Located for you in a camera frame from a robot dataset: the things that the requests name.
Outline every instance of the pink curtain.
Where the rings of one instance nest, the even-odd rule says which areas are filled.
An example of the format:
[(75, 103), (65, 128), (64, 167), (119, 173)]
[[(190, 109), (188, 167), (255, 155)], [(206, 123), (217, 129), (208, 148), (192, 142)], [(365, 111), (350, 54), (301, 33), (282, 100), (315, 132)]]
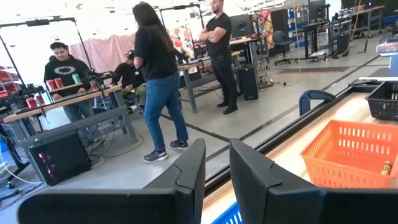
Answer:
[[(114, 71), (124, 61), (132, 46), (132, 35), (112, 35), (107, 39), (90, 38), (84, 41), (91, 66), (96, 72)], [(87, 57), (81, 43), (69, 46), (69, 52), (88, 66)]]

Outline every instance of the long dark hair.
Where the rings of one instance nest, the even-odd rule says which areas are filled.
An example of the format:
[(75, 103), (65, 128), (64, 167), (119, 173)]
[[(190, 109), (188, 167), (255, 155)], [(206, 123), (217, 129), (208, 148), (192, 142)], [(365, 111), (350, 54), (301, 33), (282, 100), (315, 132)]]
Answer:
[(134, 6), (132, 13), (136, 18), (139, 28), (143, 27), (157, 34), (169, 53), (174, 52), (173, 42), (161, 23), (155, 9), (146, 2), (140, 2)]

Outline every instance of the floor mat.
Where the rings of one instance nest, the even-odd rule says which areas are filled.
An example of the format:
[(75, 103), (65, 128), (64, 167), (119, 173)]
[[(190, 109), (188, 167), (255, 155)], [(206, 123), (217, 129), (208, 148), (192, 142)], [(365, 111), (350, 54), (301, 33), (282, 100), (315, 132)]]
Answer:
[[(328, 67), (328, 68), (302, 68), (301, 73), (305, 74), (314, 74), (314, 75), (323, 75), (323, 74), (339, 74), (345, 70), (347, 70), (349, 67)], [(281, 72), (279, 72), (279, 75), (293, 75), (293, 74), (298, 74), (299, 69), (298, 68), (290, 68), (290, 69), (285, 69)]]

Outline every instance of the man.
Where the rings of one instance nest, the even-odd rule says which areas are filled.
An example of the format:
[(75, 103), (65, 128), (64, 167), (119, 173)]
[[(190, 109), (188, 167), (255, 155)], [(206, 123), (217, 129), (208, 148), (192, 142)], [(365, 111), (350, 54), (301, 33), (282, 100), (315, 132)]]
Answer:
[(223, 7), (223, 0), (211, 0), (211, 10), (216, 16), (207, 23), (199, 39), (207, 43), (213, 72), (223, 90), (224, 101), (217, 107), (227, 106), (223, 113), (230, 114), (238, 109), (236, 106), (238, 89), (232, 71), (232, 56), (229, 48), (231, 19), (224, 13)]
[[(50, 45), (51, 50), (54, 52), (55, 59), (46, 64), (44, 68), (44, 83), (47, 80), (53, 80), (54, 78), (61, 78), (65, 86), (74, 85), (73, 75), (77, 74), (80, 80), (84, 78), (84, 72), (89, 70), (87, 65), (81, 60), (75, 59), (69, 54), (68, 46), (61, 42), (54, 42)], [(76, 88), (67, 88), (62, 91), (53, 94), (54, 100), (61, 100), (62, 97), (83, 94), (90, 88), (90, 84), (84, 82), (76, 92)], [(63, 110), (70, 120), (70, 122), (82, 119), (81, 114), (85, 118), (93, 116), (92, 101), (86, 100), (81, 101), (72, 105), (66, 105)], [(89, 127), (90, 134), (93, 135), (96, 132), (96, 125)], [(81, 139), (89, 138), (86, 129), (79, 130), (79, 136)]]
[(144, 109), (145, 107), (145, 100), (146, 100), (146, 88), (145, 85), (143, 85), (144, 78), (142, 77), (141, 74), (136, 75), (136, 68), (134, 66), (134, 51), (130, 50), (126, 54), (126, 62), (121, 63), (118, 65), (118, 67), (115, 69), (115, 76), (112, 79), (112, 83), (117, 83), (120, 78), (122, 78), (122, 96), (125, 97), (127, 94), (131, 92), (131, 90), (134, 90), (136, 95), (139, 96), (139, 105), (141, 107), (141, 110)]

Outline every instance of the crossed arms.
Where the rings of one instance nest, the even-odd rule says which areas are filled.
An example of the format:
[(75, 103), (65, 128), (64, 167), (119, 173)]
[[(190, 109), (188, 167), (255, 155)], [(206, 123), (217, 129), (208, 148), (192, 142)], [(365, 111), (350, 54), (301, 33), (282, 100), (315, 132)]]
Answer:
[(206, 41), (209, 40), (212, 43), (217, 43), (226, 34), (226, 29), (221, 27), (216, 27), (214, 31), (208, 31), (204, 28), (199, 35), (199, 40)]

